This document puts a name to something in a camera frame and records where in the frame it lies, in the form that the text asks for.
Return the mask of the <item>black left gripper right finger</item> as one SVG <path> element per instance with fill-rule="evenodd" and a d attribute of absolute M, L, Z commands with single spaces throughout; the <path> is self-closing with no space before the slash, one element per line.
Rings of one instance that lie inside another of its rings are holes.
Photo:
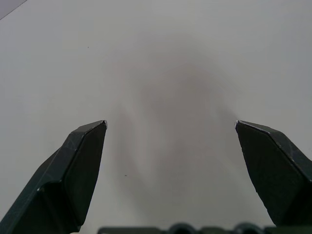
<path fill-rule="evenodd" d="M 312 224 L 312 161 L 282 132 L 238 120 L 252 184 L 276 226 Z"/>

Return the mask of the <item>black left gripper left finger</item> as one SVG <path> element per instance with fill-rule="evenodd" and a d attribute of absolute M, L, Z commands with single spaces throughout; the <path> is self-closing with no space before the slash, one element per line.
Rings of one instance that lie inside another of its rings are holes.
<path fill-rule="evenodd" d="M 2 234 L 71 234 L 86 220 L 107 122 L 72 131 L 35 171 L 0 222 Z"/>

